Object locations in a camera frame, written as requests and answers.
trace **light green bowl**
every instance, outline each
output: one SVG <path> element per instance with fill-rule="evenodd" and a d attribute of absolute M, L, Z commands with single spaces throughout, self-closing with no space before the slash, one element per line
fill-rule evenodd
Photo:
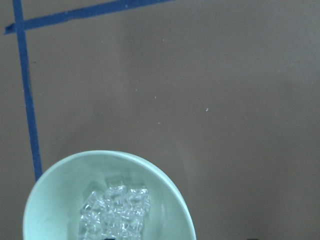
<path fill-rule="evenodd" d="M 149 161 L 118 151 L 85 151 L 64 158 L 37 181 L 26 203 L 24 240 L 76 240 L 79 209 L 92 188 L 122 176 L 126 184 L 143 183 L 150 211 L 142 240 L 196 240 L 187 205 L 169 177 Z"/>

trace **horizontal blue tape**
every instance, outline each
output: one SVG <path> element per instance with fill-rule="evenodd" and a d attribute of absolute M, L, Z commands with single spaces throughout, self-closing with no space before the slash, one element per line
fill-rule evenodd
<path fill-rule="evenodd" d="M 89 18 L 169 1 L 173 0 L 117 0 L 84 8 L 79 8 L 75 10 L 63 11 L 48 16 L 41 16 L 29 19 L 24 21 L 24 29 L 36 29 L 44 26 L 63 23 L 72 19 Z M 15 32 L 16 24 L 13 23 L 5 28 L 4 34 L 12 34 Z"/>
<path fill-rule="evenodd" d="M 26 110 L 26 119 L 28 122 L 29 139 L 32 153 L 32 163 L 37 181 L 42 175 L 42 165 L 40 158 L 40 149 L 38 142 L 38 133 L 36 125 L 36 116 L 34 110 L 34 102 L 31 94 L 30 82 L 29 82 L 29 58 L 27 49 L 26 33 L 24 28 L 24 16 L 22 10 L 21 0 L 13 0 L 14 18 L 16 24 L 16 37 L 18 41 L 20 66 L 22 73 L 22 83 L 24 92 L 24 102 Z"/>

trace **blue tape strip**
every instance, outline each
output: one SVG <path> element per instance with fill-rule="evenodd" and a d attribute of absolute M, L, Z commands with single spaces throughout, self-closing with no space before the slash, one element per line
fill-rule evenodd
<path fill-rule="evenodd" d="M 30 30 L 48 25 L 63 23 L 72 19 L 89 18 L 169 1 L 173 0 L 117 0 L 94 6 L 79 8 L 75 10 L 59 12 L 48 16 L 29 19 L 24 22 L 24 29 Z M 15 31 L 16 24 L 13 23 L 5 28 L 4 34 L 12 34 Z"/>
<path fill-rule="evenodd" d="M 37 181 L 42 175 L 42 166 L 37 134 L 36 117 L 34 110 L 34 102 L 32 99 L 31 88 L 29 83 L 29 59 L 27 50 L 26 33 L 24 27 L 24 16 L 21 0 L 12 0 L 15 18 L 16 36 L 18 41 L 20 65 L 22 72 L 22 82 L 24 91 L 24 102 L 26 110 L 26 118 L 29 128 L 29 138 L 32 152 L 32 161 L 35 180 Z"/>

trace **blue painter's tape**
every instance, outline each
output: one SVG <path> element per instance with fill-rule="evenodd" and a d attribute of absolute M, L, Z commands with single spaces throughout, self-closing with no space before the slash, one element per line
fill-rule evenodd
<path fill-rule="evenodd" d="M 37 134 L 36 117 L 34 110 L 34 102 L 32 99 L 31 88 L 29 83 L 29 59 L 27 50 L 27 40 L 24 27 L 24 16 L 21 0 L 12 0 L 15 18 L 15 29 L 18 41 L 20 65 L 22 72 L 22 82 L 24 91 L 24 102 L 26 110 L 26 118 L 29 128 L 29 138 L 32 152 L 32 161 L 35 180 L 37 181 L 42 175 L 42 166 L 40 158 L 40 149 Z"/>
<path fill-rule="evenodd" d="M 75 10 L 59 12 L 48 16 L 29 19 L 24 22 L 24 29 L 30 30 L 63 23 L 72 19 L 89 18 L 169 1 L 173 0 L 117 0 L 84 8 L 79 8 Z M 12 34 L 15 31 L 16 24 L 13 23 L 5 28 L 4 34 Z"/>

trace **brown surface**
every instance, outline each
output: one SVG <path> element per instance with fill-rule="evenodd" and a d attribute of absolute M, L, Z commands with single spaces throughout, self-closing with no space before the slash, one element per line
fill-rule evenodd
<path fill-rule="evenodd" d="M 24 4 L 26 18 L 91 5 Z M 0 11 L 3 30 L 11 2 Z M 318 240 L 319 12 L 177 0 L 28 31 L 44 170 L 86 150 L 133 153 L 176 183 L 199 240 Z M 0 46 L 0 239 L 21 239 L 34 176 L 16 36 Z"/>

